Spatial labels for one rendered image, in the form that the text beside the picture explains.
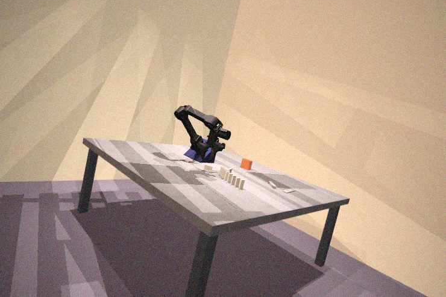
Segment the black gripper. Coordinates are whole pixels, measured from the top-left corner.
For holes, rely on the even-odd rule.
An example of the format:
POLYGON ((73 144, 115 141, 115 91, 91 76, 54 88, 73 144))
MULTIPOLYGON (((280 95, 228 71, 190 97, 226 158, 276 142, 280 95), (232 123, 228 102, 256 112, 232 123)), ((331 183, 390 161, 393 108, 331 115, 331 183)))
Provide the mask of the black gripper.
POLYGON ((204 159, 205 154, 206 154, 206 152, 208 151, 209 148, 211 148, 211 159, 213 159, 213 157, 217 153, 217 150, 214 147, 211 147, 211 144, 212 144, 212 142, 214 140, 216 140, 216 141, 219 140, 219 138, 216 137, 216 136, 212 136, 210 134, 207 137, 208 137, 207 142, 199 143, 198 146, 197 146, 199 148, 199 150, 200 150, 201 159, 202 160, 204 159))

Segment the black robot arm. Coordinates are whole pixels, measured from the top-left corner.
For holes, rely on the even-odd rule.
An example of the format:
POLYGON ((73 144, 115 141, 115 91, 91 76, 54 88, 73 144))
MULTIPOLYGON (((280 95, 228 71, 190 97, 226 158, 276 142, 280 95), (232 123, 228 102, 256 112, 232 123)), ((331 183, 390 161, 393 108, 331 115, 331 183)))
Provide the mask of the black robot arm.
MULTIPOLYGON (((204 125, 210 129, 209 134, 212 136, 218 136, 222 139, 229 140, 231 136, 231 132, 229 130, 223 129, 222 122, 215 116, 212 115, 206 115, 194 108, 192 108, 190 105, 184 105, 180 106, 175 112, 175 117, 182 121, 186 131, 188 132, 190 136, 190 143, 191 143, 191 150, 194 150, 196 153, 195 155, 201 156, 200 150, 197 147, 199 143, 203 143, 203 138, 195 132, 188 115, 194 117, 195 119, 200 120, 204 123, 204 125), (217 126, 217 124, 219 124, 217 126)), ((222 151, 225 149, 225 143, 219 143, 219 140, 216 142, 214 140, 211 144, 211 147, 214 147, 217 151, 222 151)))

